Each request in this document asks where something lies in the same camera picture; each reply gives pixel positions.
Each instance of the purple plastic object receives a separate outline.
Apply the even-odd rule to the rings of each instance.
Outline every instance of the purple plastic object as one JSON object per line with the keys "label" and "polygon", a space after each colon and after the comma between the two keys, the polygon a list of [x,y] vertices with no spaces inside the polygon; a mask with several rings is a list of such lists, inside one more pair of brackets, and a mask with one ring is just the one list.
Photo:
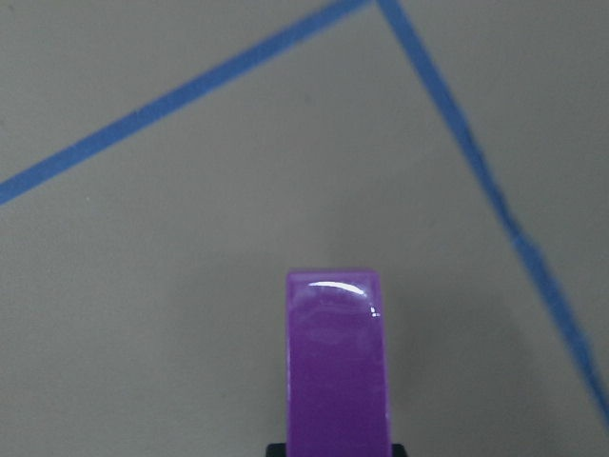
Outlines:
{"label": "purple plastic object", "polygon": [[287,456],[390,457],[378,274],[290,272],[286,306]]}

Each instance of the floor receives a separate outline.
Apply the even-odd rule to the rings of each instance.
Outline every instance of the floor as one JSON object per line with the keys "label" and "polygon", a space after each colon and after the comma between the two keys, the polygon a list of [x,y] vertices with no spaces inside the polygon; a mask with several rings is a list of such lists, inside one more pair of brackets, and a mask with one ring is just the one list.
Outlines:
{"label": "floor", "polygon": [[[0,0],[0,182],[326,5]],[[609,7],[402,5],[609,380]],[[284,280],[383,281],[393,440],[603,456],[608,426],[379,8],[0,208],[0,454],[262,456]]]}

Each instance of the blue painter's tape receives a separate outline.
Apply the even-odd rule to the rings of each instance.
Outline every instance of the blue painter's tape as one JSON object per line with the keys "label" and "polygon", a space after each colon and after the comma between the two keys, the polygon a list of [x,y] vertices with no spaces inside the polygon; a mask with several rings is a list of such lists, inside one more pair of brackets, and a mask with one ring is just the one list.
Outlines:
{"label": "blue painter's tape", "polygon": [[609,427],[609,401],[599,375],[599,369],[594,361],[592,348],[560,288],[559,281],[543,259],[540,249],[526,234],[510,210],[501,187],[486,163],[482,149],[474,138],[465,115],[431,60],[406,12],[397,0],[377,0],[377,3],[402,45],[406,56],[419,74],[427,92],[436,104],[444,122],[457,140],[465,160],[469,163],[501,225],[512,241],[514,249],[528,270],[529,276],[537,287],[543,302],[554,318],[565,345],[571,352],[581,376],[589,387],[599,406],[600,413]]}
{"label": "blue painter's tape", "polygon": [[0,205],[128,138],[265,61],[327,29],[371,0],[339,0],[266,38],[182,86],[0,183]]}

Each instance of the purple handle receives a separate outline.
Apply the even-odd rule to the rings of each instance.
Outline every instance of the purple handle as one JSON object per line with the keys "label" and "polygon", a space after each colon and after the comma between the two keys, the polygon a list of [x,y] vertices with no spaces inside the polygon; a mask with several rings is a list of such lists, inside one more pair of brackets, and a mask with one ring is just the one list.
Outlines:
{"label": "purple handle", "polygon": [[390,457],[379,276],[287,275],[287,457]]}

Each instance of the gray surface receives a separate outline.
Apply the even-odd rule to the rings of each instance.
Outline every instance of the gray surface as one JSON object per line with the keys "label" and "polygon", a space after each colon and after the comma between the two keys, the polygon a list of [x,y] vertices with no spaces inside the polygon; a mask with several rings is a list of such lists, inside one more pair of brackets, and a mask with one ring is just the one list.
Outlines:
{"label": "gray surface", "polygon": [[[0,178],[322,4],[123,3],[0,4]],[[406,5],[607,378],[606,2]],[[413,456],[609,448],[376,8],[0,211],[1,455],[262,455],[285,271],[354,265]]]}

